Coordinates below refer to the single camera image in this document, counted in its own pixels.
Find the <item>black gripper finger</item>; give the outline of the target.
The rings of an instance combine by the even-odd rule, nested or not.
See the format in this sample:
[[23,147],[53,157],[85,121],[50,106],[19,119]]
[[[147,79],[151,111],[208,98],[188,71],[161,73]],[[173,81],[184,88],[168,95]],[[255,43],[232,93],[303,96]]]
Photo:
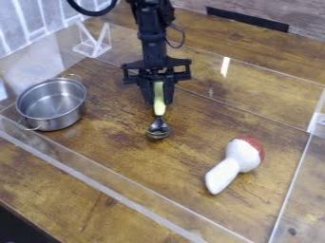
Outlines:
[[138,80],[138,90],[140,90],[144,102],[148,105],[152,105],[153,104],[153,87],[152,87],[152,82],[149,80],[147,80],[147,79],[140,79]]
[[175,79],[173,76],[165,76],[163,80],[163,97],[164,97],[164,103],[167,105],[172,104],[173,99],[173,85],[175,85]]

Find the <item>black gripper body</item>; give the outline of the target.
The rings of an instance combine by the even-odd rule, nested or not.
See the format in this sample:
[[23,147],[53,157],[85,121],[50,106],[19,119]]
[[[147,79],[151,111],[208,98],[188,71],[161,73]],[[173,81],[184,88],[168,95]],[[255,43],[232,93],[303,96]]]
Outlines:
[[191,59],[167,57],[163,65],[148,66],[142,60],[120,66],[122,70],[122,83],[138,84],[141,81],[157,81],[165,77],[173,78],[173,83],[189,80]]

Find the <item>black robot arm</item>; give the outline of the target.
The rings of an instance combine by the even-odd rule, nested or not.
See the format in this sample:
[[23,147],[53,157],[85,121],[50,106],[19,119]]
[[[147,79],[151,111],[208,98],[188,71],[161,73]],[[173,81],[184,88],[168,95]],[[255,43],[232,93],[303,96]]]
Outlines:
[[121,65],[122,83],[136,84],[144,102],[152,105],[153,84],[161,82],[163,101],[172,104],[175,84],[191,78],[191,59],[167,55],[165,28],[175,28],[173,7],[168,0],[126,0],[126,3],[137,24],[141,59]]

